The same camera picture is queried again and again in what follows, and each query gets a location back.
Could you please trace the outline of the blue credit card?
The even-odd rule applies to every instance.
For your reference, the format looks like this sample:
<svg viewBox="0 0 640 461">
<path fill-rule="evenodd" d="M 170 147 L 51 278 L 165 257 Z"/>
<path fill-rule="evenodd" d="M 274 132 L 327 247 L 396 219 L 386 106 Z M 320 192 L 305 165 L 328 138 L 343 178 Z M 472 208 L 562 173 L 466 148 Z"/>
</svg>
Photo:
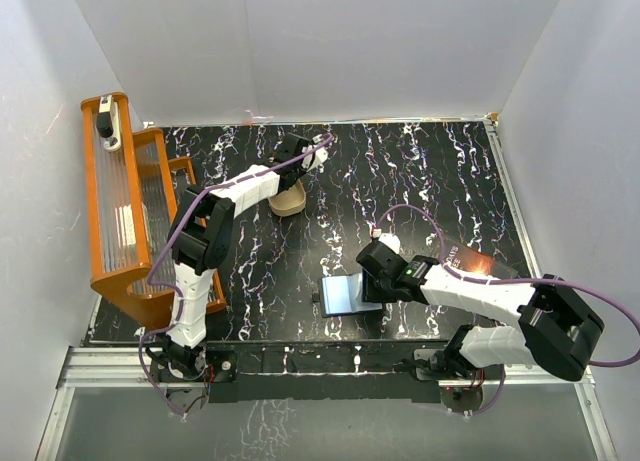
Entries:
<svg viewBox="0 0 640 461">
<path fill-rule="evenodd" d="M 319 304 L 323 317 L 355 315 L 384 310 L 383 303 L 366 300 L 363 272 L 327 276 L 319 280 Z"/>
</svg>

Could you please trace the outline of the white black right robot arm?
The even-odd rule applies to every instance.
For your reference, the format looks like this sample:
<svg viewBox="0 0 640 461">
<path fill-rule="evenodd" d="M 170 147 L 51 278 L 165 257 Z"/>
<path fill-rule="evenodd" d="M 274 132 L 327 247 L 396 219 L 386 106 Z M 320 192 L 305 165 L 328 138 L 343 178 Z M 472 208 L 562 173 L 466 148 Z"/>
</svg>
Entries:
<svg viewBox="0 0 640 461">
<path fill-rule="evenodd" d="M 604 331 L 595 311 L 561 280 L 470 276 L 428 256 L 406 261 L 386 242 L 357 256 L 374 294 L 472 312 L 492 327 L 462 325 L 446 347 L 417 360 L 423 371 L 466 378 L 493 365 L 539 366 L 565 381 L 580 380 Z"/>
</svg>

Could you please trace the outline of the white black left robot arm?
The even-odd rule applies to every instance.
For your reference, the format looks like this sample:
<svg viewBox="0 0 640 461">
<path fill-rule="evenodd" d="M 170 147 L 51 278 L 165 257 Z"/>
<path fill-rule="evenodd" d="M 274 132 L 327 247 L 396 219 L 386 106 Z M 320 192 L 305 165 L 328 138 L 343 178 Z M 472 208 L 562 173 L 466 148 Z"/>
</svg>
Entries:
<svg viewBox="0 0 640 461">
<path fill-rule="evenodd" d="M 168 330 L 159 335 L 159 364 L 194 380 L 206 368 L 202 342 L 213 275 L 231 247 L 234 220 L 263 200 L 281 195 L 328 159 L 330 134 L 311 139 L 288 133 L 276 151 L 236 177 L 183 192 L 161 256 L 174 265 L 174 301 Z"/>
</svg>

